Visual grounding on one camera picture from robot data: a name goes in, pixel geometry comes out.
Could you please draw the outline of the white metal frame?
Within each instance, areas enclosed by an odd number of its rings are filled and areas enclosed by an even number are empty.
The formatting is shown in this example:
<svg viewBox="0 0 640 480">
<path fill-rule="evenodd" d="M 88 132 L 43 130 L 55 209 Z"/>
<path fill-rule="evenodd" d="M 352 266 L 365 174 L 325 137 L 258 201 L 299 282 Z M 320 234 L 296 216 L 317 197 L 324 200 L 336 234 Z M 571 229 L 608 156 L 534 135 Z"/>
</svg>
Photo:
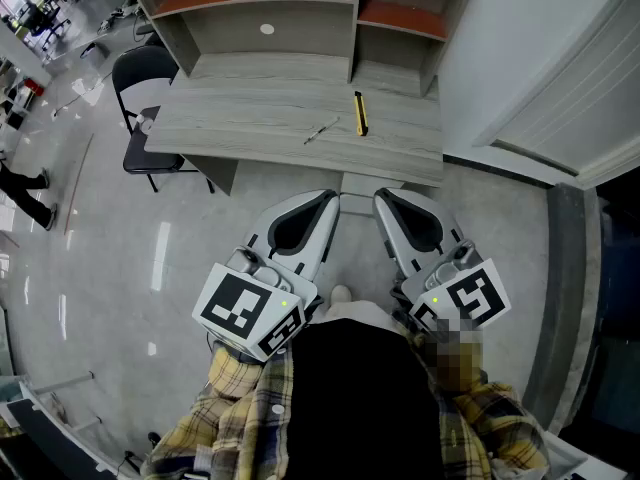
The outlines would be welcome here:
<svg viewBox="0 0 640 480">
<path fill-rule="evenodd" d="M 33 404 L 33 409 L 42 412 L 58 429 L 61 431 L 69 432 L 81 432 L 96 425 L 101 425 L 103 420 L 94 415 L 91 418 L 71 425 L 62 416 L 56 415 L 41 401 L 43 395 L 53 395 L 58 390 L 70 388 L 81 383 L 90 382 L 95 379 L 95 374 L 92 371 L 87 371 L 81 375 L 65 379 L 63 381 L 54 382 L 53 384 L 36 386 L 28 376 L 23 376 L 19 380 L 19 387 L 21 394 L 25 399 L 29 399 Z"/>
</svg>

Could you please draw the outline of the silver pen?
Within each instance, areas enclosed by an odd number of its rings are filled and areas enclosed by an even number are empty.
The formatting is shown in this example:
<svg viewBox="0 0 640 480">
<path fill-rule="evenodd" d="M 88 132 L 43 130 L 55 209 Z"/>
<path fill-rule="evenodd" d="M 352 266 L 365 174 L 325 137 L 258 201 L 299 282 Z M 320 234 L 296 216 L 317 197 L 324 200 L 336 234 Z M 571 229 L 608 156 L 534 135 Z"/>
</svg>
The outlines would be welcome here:
<svg viewBox="0 0 640 480">
<path fill-rule="evenodd" d="M 335 124 L 337 124 L 340 120 L 339 116 L 334 117 L 332 120 L 330 120 L 329 122 L 323 124 L 320 128 L 318 128 L 317 130 L 315 130 L 308 138 L 306 138 L 303 142 L 304 145 L 307 145 L 311 142 L 313 142 L 314 140 L 316 140 L 316 138 L 321 135 L 322 133 L 324 133 L 326 130 L 328 130 L 329 128 L 331 128 L 332 126 L 334 126 Z"/>
</svg>

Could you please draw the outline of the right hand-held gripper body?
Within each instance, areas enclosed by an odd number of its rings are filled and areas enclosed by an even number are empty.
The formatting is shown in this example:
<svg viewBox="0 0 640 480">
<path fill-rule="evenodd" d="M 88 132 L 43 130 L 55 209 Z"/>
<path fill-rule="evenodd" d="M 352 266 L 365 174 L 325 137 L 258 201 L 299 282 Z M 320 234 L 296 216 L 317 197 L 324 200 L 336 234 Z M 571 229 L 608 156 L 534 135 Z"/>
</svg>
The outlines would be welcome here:
<svg viewBox="0 0 640 480">
<path fill-rule="evenodd" d="M 408 317 L 440 343 L 472 342 L 511 309 L 492 259 L 465 239 L 399 285 Z"/>
</svg>

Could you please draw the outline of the black flat panel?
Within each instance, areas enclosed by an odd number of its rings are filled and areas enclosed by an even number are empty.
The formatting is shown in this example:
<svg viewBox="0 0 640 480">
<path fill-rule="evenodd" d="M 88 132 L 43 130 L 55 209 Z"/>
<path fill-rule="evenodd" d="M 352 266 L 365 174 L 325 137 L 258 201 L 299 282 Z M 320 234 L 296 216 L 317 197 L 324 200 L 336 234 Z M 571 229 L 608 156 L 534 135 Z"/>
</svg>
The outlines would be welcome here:
<svg viewBox="0 0 640 480">
<path fill-rule="evenodd" d="M 70 441 L 27 399 L 12 402 L 8 410 L 22 431 L 0 438 L 0 449 L 22 480 L 115 480 L 108 471 Z"/>
</svg>

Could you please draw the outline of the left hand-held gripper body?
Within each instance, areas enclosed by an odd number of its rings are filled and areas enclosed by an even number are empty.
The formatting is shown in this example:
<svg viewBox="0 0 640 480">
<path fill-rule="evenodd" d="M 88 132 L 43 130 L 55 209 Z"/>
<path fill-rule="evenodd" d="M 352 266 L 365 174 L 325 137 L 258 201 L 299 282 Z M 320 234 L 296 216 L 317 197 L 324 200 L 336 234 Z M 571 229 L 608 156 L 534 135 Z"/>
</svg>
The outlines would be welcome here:
<svg viewBox="0 0 640 480">
<path fill-rule="evenodd" d="M 244 359 L 264 363 L 311 320 L 321 304 L 320 255 L 284 264 L 247 247 L 212 267 L 192 317 Z"/>
</svg>

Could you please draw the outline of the dark stone threshold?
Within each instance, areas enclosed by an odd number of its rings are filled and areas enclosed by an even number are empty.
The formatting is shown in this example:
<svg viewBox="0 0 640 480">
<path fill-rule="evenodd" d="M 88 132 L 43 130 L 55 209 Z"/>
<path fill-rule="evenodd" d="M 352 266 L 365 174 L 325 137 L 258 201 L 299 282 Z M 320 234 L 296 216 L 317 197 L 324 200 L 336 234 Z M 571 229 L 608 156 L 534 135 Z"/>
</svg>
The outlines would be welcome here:
<svg viewBox="0 0 640 480">
<path fill-rule="evenodd" d="M 558 184 L 547 191 L 548 278 L 543 320 L 524 406 L 557 434 L 574 418 L 589 376 L 601 275 L 596 191 Z"/>
</svg>

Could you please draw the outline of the red floor tape strip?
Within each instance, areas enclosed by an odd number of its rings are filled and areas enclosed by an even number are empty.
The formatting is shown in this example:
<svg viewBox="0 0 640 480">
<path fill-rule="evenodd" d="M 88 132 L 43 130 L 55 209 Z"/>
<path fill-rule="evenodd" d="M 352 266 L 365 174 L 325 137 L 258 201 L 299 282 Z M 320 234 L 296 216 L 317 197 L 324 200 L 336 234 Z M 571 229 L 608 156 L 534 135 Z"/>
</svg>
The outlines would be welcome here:
<svg viewBox="0 0 640 480">
<path fill-rule="evenodd" d="M 74 181 L 74 185 L 73 185 L 73 190 L 71 192 L 71 198 L 69 201 L 69 207 L 68 207 L 68 211 L 66 214 L 66 218 L 65 218 L 65 225 L 64 225 L 64 231 L 63 231 L 63 236 L 67 236 L 67 233 L 70 230 L 70 221 L 71 221 L 71 217 L 72 217 L 72 212 L 74 209 L 74 203 L 75 203 L 75 199 L 76 199 L 76 194 L 78 191 L 78 187 L 81 181 L 81 177 L 82 177 L 82 172 L 92 145 L 92 142 L 94 140 L 95 137 L 95 133 L 92 133 L 84 150 L 80 165 L 78 167 L 77 173 L 76 173 L 76 177 L 75 177 L 75 181 Z"/>
</svg>

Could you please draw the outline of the grey wooden desk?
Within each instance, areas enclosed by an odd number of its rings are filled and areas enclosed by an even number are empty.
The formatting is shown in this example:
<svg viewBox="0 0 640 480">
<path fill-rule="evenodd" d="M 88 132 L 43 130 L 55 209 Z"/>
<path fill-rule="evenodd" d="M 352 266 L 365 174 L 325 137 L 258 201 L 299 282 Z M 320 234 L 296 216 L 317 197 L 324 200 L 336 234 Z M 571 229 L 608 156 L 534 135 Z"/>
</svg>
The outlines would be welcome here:
<svg viewBox="0 0 640 480">
<path fill-rule="evenodd" d="M 351 82 L 341 57 L 203 55 L 164 93 L 150 152 L 264 161 L 437 187 L 443 178 L 438 94 L 400 68 L 365 63 Z M 360 91 L 368 134 L 357 134 Z M 339 116 L 313 142 L 315 130 Z"/>
</svg>

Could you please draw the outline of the person's left forearm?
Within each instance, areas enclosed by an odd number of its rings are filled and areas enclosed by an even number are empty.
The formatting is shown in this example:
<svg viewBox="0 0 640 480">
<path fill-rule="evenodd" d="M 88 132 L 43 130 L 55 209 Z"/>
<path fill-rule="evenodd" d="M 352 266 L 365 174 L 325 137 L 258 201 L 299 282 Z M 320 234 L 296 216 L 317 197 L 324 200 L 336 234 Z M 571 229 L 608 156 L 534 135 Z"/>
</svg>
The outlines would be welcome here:
<svg viewBox="0 0 640 480">
<path fill-rule="evenodd" d="M 284 480 L 293 374 L 290 347 L 252 365 L 217 344 L 207 384 L 144 461 L 144 480 Z"/>
</svg>

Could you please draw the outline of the person's right forearm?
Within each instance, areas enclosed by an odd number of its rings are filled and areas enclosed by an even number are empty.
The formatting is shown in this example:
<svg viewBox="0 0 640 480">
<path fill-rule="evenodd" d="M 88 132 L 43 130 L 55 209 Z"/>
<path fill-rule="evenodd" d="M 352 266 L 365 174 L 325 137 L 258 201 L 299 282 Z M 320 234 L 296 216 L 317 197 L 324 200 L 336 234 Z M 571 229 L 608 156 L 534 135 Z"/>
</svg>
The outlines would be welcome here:
<svg viewBox="0 0 640 480">
<path fill-rule="evenodd" d="M 445 480 L 544 480 L 543 430 L 511 386 L 488 380 L 481 339 L 439 342 L 417 331 L 407 341 L 437 403 Z"/>
</svg>

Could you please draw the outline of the yellow black utility knife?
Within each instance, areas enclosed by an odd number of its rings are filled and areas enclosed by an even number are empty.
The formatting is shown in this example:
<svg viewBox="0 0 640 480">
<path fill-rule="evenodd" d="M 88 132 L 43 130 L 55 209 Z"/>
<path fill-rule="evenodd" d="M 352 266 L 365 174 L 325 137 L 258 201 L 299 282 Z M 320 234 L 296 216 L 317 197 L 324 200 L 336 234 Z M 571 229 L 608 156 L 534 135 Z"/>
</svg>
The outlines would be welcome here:
<svg viewBox="0 0 640 480">
<path fill-rule="evenodd" d="M 364 137 L 368 134 L 368 121 L 364 105 L 364 98 L 360 91 L 354 92 L 354 102 L 357 117 L 357 134 Z"/>
</svg>

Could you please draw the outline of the person's white trousers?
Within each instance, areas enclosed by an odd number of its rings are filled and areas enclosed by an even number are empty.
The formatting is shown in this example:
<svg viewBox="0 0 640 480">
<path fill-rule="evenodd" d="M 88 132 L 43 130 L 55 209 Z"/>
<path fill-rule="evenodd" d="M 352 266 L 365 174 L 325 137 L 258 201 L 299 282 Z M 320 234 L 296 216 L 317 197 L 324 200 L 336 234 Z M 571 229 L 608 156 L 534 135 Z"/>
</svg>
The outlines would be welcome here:
<svg viewBox="0 0 640 480">
<path fill-rule="evenodd" d="M 324 324 L 341 319 L 352 320 L 399 335 L 402 334 L 396 320 L 378 305 L 370 301 L 339 302 L 332 304 L 319 317 L 314 317 L 311 323 Z"/>
</svg>

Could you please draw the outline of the grey wooden shelf unit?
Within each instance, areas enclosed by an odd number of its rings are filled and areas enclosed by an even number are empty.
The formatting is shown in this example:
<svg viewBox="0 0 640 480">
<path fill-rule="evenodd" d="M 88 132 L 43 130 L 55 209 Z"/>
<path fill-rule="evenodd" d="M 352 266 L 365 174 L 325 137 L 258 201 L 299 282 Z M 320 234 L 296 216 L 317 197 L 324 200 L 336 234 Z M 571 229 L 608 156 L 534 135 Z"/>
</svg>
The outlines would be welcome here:
<svg viewBox="0 0 640 480">
<path fill-rule="evenodd" d="M 310 54 L 375 63 L 431 89 L 468 0 L 137 0 L 185 73 L 203 55 Z M 272 35 L 262 24 L 275 28 Z"/>
</svg>

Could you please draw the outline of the black folding chair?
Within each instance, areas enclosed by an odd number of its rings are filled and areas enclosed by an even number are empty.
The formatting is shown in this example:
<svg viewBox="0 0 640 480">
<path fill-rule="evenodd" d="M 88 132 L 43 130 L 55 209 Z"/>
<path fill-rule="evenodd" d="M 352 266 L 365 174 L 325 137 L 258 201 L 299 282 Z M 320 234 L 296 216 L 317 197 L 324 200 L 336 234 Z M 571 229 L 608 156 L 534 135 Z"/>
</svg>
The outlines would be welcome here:
<svg viewBox="0 0 640 480">
<path fill-rule="evenodd" d="M 158 187 L 154 175 L 195 173 L 196 169 L 184 169 L 185 158 L 177 153 L 153 153 L 145 149 L 149 136 L 141 133 L 136 126 L 138 114 L 152 117 L 154 120 L 160 106 L 151 106 L 134 112 L 123 100 L 126 90 L 144 82 L 160 81 L 170 85 L 178 73 L 178 65 L 164 47 L 145 45 L 121 54 L 114 63 L 112 82 L 119 109 L 124 118 L 129 141 L 123 159 L 123 169 L 131 175 L 144 175 L 154 193 Z"/>
</svg>

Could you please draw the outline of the white panelled door surround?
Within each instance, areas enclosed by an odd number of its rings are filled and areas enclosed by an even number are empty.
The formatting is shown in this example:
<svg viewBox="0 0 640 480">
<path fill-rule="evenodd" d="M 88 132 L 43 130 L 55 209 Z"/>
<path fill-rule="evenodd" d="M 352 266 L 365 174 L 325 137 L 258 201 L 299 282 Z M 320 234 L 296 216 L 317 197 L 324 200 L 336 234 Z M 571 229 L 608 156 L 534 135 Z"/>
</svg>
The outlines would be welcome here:
<svg viewBox="0 0 640 480">
<path fill-rule="evenodd" d="M 640 0 L 481 0 L 505 100 L 469 157 L 588 188 L 640 165 Z"/>
</svg>

